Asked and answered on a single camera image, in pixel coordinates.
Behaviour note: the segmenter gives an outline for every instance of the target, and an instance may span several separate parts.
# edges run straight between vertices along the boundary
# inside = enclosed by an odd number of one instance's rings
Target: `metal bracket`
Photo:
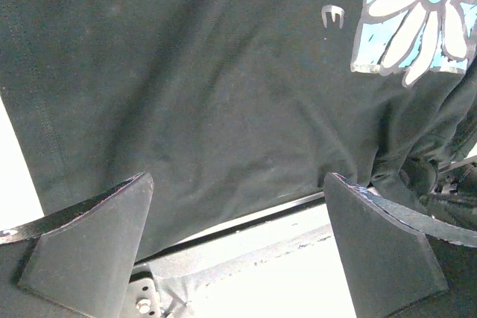
[[[132,279],[127,286],[119,318],[160,318],[161,316],[161,301],[154,280],[144,274],[137,279]]]

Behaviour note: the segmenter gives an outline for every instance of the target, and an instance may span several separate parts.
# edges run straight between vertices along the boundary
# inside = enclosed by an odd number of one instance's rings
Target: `black fabric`
[[[389,182],[455,154],[476,87],[351,72],[362,1],[2,0],[1,96],[45,213],[149,171],[144,258],[330,171],[402,202]]]

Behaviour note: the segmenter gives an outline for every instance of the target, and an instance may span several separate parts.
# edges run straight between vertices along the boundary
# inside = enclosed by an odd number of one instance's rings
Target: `printed graphic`
[[[477,0],[364,0],[351,70],[404,72],[412,86],[427,71],[463,74],[476,52]]]

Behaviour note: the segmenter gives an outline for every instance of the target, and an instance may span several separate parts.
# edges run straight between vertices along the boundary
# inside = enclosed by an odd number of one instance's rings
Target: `flower petal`
[[[443,48],[449,57],[463,60],[467,55],[467,43],[461,15],[450,1],[446,3],[446,16],[444,19]]]
[[[437,11],[432,11],[424,28],[419,55],[417,55],[412,65],[409,66],[409,70],[404,76],[403,82],[407,86],[416,82],[431,67],[437,48],[438,31],[439,18],[437,17]]]
[[[403,10],[415,1],[416,0],[374,0],[367,12],[374,17],[388,16]]]
[[[389,69],[408,53],[423,26],[426,14],[427,12],[421,3],[417,3],[414,9],[404,18],[401,27],[391,40],[391,44],[382,59],[382,67]]]

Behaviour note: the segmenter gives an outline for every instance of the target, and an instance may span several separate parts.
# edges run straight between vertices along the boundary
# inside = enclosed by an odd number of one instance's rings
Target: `white daisy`
[[[421,31],[419,54],[406,69],[403,79],[406,86],[430,69],[441,31],[444,54],[451,60],[468,58],[470,42],[460,3],[475,4],[477,0],[373,0],[369,3],[365,13],[372,22],[383,22],[408,10],[382,56],[380,72],[399,71],[399,64],[409,55]]]

